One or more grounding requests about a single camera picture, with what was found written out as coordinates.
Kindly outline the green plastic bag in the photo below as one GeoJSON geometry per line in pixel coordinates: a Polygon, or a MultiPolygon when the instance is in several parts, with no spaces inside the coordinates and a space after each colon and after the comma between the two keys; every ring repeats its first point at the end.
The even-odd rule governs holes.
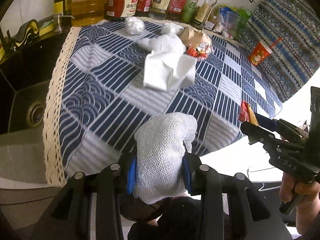
{"type": "Polygon", "coordinates": [[[240,16],[240,20],[239,20],[238,27],[236,30],[236,34],[239,35],[240,32],[242,31],[242,29],[244,29],[247,21],[253,15],[253,13],[250,10],[244,9],[244,8],[239,8],[236,10],[236,12],[240,16]]]}

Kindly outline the colourful small snack wrapper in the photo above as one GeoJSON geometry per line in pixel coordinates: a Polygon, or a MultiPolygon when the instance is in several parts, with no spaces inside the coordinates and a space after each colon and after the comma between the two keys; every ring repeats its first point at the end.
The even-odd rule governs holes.
{"type": "Polygon", "coordinates": [[[252,111],[250,104],[242,100],[240,106],[240,114],[239,114],[240,122],[250,122],[255,126],[259,126],[259,122],[255,116],[255,113],[252,111]]]}

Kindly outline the blue white patterned tablecloth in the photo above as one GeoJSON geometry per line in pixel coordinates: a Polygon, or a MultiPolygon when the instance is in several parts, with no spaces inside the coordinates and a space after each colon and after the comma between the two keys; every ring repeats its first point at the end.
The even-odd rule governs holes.
{"type": "Polygon", "coordinates": [[[136,130],[156,115],[192,115],[192,152],[203,156],[236,141],[242,102],[269,118],[281,111],[274,88],[242,46],[213,35],[206,59],[187,56],[187,69],[173,70],[169,54],[141,47],[162,41],[159,23],[144,25],[138,35],[129,35],[123,22],[70,29],[44,111],[48,184],[61,186],[73,172],[96,173],[118,160],[133,148],[136,130]]]}

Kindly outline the white paper bag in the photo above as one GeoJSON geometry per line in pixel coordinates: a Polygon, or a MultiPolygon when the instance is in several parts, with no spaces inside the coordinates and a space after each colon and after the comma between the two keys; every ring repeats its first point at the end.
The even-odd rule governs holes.
{"type": "Polygon", "coordinates": [[[194,84],[197,59],[186,54],[152,51],[144,62],[143,86],[173,92],[194,84]]]}

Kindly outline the red orange snack wrapper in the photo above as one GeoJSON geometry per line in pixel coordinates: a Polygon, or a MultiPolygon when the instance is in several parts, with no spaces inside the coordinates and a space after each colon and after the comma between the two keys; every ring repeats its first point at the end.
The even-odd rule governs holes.
{"type": "Polygon", "coordinates": [[[213,53],[213,47],[207,42],[192,45],[187,50],[187,55],[195,57],[198,61],[205,60],[213,53]]]}

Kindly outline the small oil bottle gold cap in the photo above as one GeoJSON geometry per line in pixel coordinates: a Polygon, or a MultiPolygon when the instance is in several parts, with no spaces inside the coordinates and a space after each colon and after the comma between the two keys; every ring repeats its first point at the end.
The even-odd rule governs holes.
{"type": "Polygon", "coordinates": [[[216,5],[217,0],[204,0],[204,3],[201,5],[199,11],[197,12],[193,22],[192,26],[196,29],[202,30],[204,28],[204,24],[214,7],[216,5]]]}

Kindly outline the black kitchen sink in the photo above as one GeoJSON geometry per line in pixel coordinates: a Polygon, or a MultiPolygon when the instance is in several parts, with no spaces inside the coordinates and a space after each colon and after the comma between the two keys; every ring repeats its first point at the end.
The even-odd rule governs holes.
{"type": "Polygon", "coordinates": [[[42,124],[49,81],[68,32],[48,33],[1,61],[1,134],[42,124]]]}

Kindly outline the red paper drink cup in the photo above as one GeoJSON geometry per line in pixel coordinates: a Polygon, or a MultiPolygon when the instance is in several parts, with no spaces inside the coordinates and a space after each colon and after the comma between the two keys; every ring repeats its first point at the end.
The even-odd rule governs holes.
{"type": "Polygon", "coordinates": [[[253,51],[248,56],[248,60],[254,66],[259,65],[264,61],[269,55],[272,54],[273,47],[276,46],[283,38],[279,37],[276,41],[274,41],[271,45],[268,45],[265,41],[260,40],[253,51]]]}

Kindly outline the small glass jar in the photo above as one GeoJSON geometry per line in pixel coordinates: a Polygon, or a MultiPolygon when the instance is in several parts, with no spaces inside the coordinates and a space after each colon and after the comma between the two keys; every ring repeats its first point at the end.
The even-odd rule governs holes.
{"type": "Polygon", "coordinates": [[[216,22],[217,22],[217,17],[213,14],[210,14],[204,25],[204,28],[207,30],[212,30],[216,22]]]}

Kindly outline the yellow black sponge holder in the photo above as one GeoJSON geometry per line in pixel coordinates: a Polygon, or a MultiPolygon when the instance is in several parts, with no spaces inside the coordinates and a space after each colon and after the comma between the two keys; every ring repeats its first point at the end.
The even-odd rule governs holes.
{"type": "Polygon", "coordinates": [[[16,51],[53,30],[54,20],[42,23],[37,20],[29,20],[27,23],[20,26],[18,32],[13,36],[11,36],[10,30],[7,30],[6,35],[1,42],[5,51],[16,51]]]}

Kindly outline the brown paper bag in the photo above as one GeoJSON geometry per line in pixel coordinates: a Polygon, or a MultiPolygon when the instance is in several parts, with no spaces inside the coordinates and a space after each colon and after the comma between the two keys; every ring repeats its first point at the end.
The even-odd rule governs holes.
{"type": "Polygon", "coordinates": [[[206,33],[191,26],[185,27],[185,29],[179,35],[179,38],[187,48],[201,44],[202,42],[205,42],[210,46],[212,45],[212,41],[206,33]]]}

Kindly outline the patterned blue curtain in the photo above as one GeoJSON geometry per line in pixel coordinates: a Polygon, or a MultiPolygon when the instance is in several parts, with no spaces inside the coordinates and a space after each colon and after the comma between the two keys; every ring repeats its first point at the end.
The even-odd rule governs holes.
{"type": "Polygon", "coordinates": [[[258,67],[282,102],[319,68],[319,18],[307,0],[261,0],[238,40],[249,51],[279,40],[258,67]]]}

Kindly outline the soy sauce jug red label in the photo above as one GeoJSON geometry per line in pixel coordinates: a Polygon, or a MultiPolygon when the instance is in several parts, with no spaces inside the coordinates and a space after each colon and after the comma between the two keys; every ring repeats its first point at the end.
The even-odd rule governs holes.
{"type": "Polygon", "coordinates": [[[109,21],[120,21],[136,13],[138,0],[107,0],[105,17],[109,21]]]}

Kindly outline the blue white plastic bag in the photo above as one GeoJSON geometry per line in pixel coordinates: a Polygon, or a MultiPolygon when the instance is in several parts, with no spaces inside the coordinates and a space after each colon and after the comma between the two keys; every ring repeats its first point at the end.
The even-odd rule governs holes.
{"type": "Polygon", "coordinates": [[[240,15],[229,7],[220,7],[213,31],[226,38],[233,39],[240,22],[240,15]]]}

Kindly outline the crumpled white plastic ball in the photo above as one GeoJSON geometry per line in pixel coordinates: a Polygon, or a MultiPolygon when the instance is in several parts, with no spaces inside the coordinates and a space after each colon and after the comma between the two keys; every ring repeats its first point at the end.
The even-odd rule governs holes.
{"type": "Polygon", "coordinates": [[[125,29],[129,35],[139,35],[144,31],[145,25],[139,18],[130,16],[125,19],[125,29]]]}

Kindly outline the green label oil bottle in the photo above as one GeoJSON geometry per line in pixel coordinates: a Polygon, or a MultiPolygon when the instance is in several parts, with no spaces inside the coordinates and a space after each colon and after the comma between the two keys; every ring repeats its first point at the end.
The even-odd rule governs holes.
{"type": "Polygon", "coordinates": [[[187,0],[181,14],[181,21],[189,23],[193,17],[199,0],[187,0]]]}

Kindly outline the large cooking oil jug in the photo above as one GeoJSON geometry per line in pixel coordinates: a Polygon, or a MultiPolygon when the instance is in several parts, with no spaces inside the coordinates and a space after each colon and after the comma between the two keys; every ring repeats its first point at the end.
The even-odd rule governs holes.
{"type": "Polygon", "coordinates": [[[84,27],[104,18],[106,0],[72,0],[72,26],[84,27]]]}

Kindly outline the white knitted cloth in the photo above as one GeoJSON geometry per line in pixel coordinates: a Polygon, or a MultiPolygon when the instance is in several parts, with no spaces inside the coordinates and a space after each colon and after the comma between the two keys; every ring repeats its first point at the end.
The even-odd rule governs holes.
{"type": "Polygon", "coordinates": [[[136,185],[133,195],[146,204],[185,193],[181,166],[190,153],[197,120],[180,112],[151,117],[136,131],[136,185]]]}
{"type": "Polygon", "coordinates": [[[152,51],[165,51],[171,53],[184,54],[186,46],[181,39],[173,34],[164,34],[157,36],[156,38],[143,38],[136,42],[140,48],[152,52],[152,51]]]}

